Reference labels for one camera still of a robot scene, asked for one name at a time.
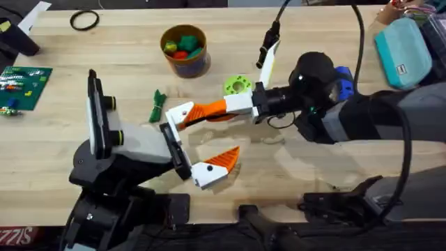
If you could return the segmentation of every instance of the teal bag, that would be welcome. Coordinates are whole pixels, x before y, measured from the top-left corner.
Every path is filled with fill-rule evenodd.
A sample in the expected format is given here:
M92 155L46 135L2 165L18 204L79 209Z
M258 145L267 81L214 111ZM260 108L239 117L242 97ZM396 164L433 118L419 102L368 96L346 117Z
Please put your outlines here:
M432 69L432 58L416 22L410 18L393 21L375 37L388 84L411 89Z

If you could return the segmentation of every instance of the orange plastic part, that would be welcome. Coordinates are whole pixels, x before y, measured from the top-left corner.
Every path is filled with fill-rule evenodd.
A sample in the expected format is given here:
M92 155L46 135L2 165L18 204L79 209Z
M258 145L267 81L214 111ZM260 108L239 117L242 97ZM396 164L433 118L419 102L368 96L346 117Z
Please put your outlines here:
M219 165L220 167L226 167L229 173L236 166L239 153L240 147L237 146L225 153L219 154L209 160L205 160L204 162L212 165Z
M183 125L187 122L194 121L203 117L212 116L212 115L220 115L226 113L226 100L218 100L209 105L200 105L194 104L194 107L187 114L186 118L183 121ZM228 114L227 116L223 116L218 119L210 119L209 121L218 122L218 121L226 121L235 117L236 114Z

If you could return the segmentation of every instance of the black mount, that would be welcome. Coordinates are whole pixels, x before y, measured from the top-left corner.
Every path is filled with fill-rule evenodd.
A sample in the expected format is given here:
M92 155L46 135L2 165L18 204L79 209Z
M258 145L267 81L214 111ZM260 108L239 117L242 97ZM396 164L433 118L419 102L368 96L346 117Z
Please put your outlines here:
M310 251L313 247L299 238L286 224L273 222L263 217L255 205L238 207L240 224L248 224L260 237L266 250Z
M62 244L105 251L125 241L138 225L187 223L189 195L157 195L139 187L173 168L182 179L190 177L183 152L172 144L176 142L169 126L160 126L172 154L169 162L142 162L115 154L112 148L123 145L125 135L109 128L108 112L116 109L116 99L104 96L94 70L89 72L88 94L92 133L76 150L70 174L70 182L81 186L82 193L67 220Z
M368 178L351 192L309 192L298 204L308 222L347 224L363 227L376 219L376 212L364 200L365 193L382 176Z
M157 195L138 185L173 168L131 160L122 155L97 160L89 141L76 151L70 182L82 193L70 215L66 243L109 250L124 242L138 225L185 224L189 220L190 196Z

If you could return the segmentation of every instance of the wooden tabletop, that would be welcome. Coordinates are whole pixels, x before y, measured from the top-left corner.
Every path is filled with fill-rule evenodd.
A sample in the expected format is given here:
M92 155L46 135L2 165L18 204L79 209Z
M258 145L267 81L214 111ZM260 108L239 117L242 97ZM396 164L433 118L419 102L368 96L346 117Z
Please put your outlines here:
M379 8L360 8L366 27L373 26ZM98 72L107 95L116 96L122 120L149 126L156 89L169 96L166 110L190 100L220 99L223 82L232 75L256 81L259 46L277 11L101 10L99 26L87 32L70 28L72 11L41 14L31 31L41 53L19 56L15 65L54 70L34 111L0 117L0 225L66 221L80 191L68 182L72 157L88 137L88 69ZM159 48L163 31L181 23L196 25L207 36L211 66L200 78L175 76ZM287 8L281 35L273 86L286 85L298 57L308 51L325 52L336 66L354 71L359 29L348 6ZM387 88L370 32L367 37L359 86L365 94ZM211 190L182 182L174 172L144 184L158 192L191 194L190 222L233 222L239 204L256 204L273 220L303 221L295 205L304 192L327 191L330 185L348 189L371 175L398 175L401 168L401 142L326 146L306 142L294 127L275 130L242 121L201 123L180 135L192 161L240 146L239 165ZM445 150L444 144L415 142L412 171L445 164Z

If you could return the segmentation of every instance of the black cable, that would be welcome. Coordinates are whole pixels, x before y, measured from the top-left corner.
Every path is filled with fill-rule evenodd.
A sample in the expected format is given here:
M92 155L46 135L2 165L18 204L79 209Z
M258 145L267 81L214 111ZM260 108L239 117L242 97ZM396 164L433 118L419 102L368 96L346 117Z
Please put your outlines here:
M8 11L9 13L12 13L12 14L14 14L14 15L16 15L16 16L18 16L18 17L20 17L20 18L23 19L23 15L20 14L20 13L19 13L18 11L16 11L16 10L11 10L10 8L7 8L7 7L5 7L5 6L1 6L1 5L0 5L0 9L6 10L6 11Z
M68 216L67 222L65 223L65 227L63 228L63 231L62 231L62 234L61 234L61 240L59 241L59 251L63 251L64 250L65 237L67 235L68 228L70 227L72 219L75 217L75 209L77 208L77 205L79 204L79 202L81 201L81 199L83 197L84 197L84 191L82 190L82 192L79 195L79 198L77 198L77 201L76 201L75 205L71 209L70 215Z
M151 242L147 245L147 248L146 248L147 251L151 251L151 247L152 247L152 245L154 244L155 239L158 238L158 237L160 236L160 234L162 234L162 232L163 232L165 229L166 229L166 227L163 226L163 227L158 231L158 233L156 233L156 235L151 236L152 239L151 239Z
M284 4L282 4L282 7L280 8L279 13L276 16L276 22L278 22L280 20L280 17L282 16L282 13L284 12L286 6L288 5L288 3L290 1L291 0L285 0Z
M91 14L95 15L96 16L95 21L92 24L90 24L90 25L88 25L86 27L81 27L81 28L76 27L75 26L75 20L80 15L83 15L83 14L86 14L86 13L91 13ZM95 12L94 10L79 10L79 11L77 11L75 14L73 14L71 16L71 18L70 18L70 25L71 25L71 28L75 29L76 31L89 31L92 28L96 27L99 24L99 21L100 21L99 14L97 12Z
M64 250L64 245L65 245L65 237L67 236L67 230L70 227L70 224L72 222L72 219L75 216L75 208L76 206L73 206L70 215L68 216L67 222L65 223L65 227L63 228L62 234L61 234L61 240L59 242L59 251L63 251Z
M228 228L232 228L232 227L237 227L237 226L238 226L238 224L226 225L224 227L218 227L216 229L212 229L212 230L209 230L209 231L204 231L204 232L198 233L198 234L193 235L193 236L187 235L187 236L167 237L167 236L156 236L156 235L152 235L152 234L145 234L145 235L150 236L152 238L158 238L158 239L161 239L161 240L170 240L170 241L173 241L173 240L184 240L184 239L201 238L201 237L203 237L205 235L208 235L208 234L211 234L211 233L215 233L216 231L222 231L222 230L225 230L225 229L228 229Z
M274 129L285 129L285 128L288 128L288 127L294 125L294 121L295 121L295 113L292 112L292 114L293 114L293 120L291 120L291 123L289 123L288 125L285 125L285 126L275 126L275 125L272 125L272 124L271 124L271 120L272 120L273 118L278 118L278 119L279 119L278 116L271 116L271 117L267 118L267 119L266 119L266 123L267 123L270 127L274 128Z
M365 30L364 30L364 21L362 20L361 12L357 8L356 4L352 4L351 8L356 14L357 23L360 25L360 48L357 55L357 62L356 62L356 69L355 69L355 76L353 77L353 90L355 93L357 92L357 81L360 78L360 70L361 70L361 64L362 64L362 55L364 54L364 37L365 37Z
M398 204L410 174L410 161L412 159L412 136L410 133L410 126L409 126L410 124L406 114L400 107L393 105L387 101L384 101L383 99L380 98L376 98L373 100L377 100L380 104L386 105L390 109L394 110L401 121L401 127L403 130L403 140L404 140L403 164L401 168L401 173L398 178L397 186L395 188L393 195L390 197L389 202L387 203L386 207L380 212L380 214L376 216L376 218L374 218L368 225L359 230L353 232L343 232L343 233L305 234L305 235L300 235L301 238L321 237L321 236L357 236L360 234L364 234L372 230L377 225L379 225L385 219L385 217L390 213L390 211Z
M260 240L259 238L250 236L249 234L246 234L246 233L242 232L242 231L238 228L238 225L239 225L239 223L235 223L235 224L232 224L232 225L226 225L226 226L223 226L223 227L218 227L218 228L216 228L216 229L212 229L212 230L210 230L210 231L204 231L204 232L201 232L201 233L196 234L196 235L193 235L193 236L175 236L175 237L167 237L167 236L159 236L159 234L152 235L152 234L147 234L147 233L145 233L145 235L150 236L150 237L152 237L152 238L154 238L154 239L164 240L161 244L159 244L159 245L153 247L151 250L147 250L147 251L154 251L154 250L160 248L161 246L163 246L164 244L168 243L169 241L182 240L182 239L201 238L201 237L203 237L203 236L205 236L205 235L212 234L212 233L215 233L215 232L217 232L217 231L222 231L222 230L225 230L225 229L230 229L230 228L233 228L233 227L236 228L236 230L237 230L237 232L238 232L239 234L242 234L243 236L245 236L245 237L247 237L247 238L250 238L250 239L252 239L252 240L255 240L255 241L262 247L262 249L265 250L265 246L262 244L262 242L261 242L261 240Z

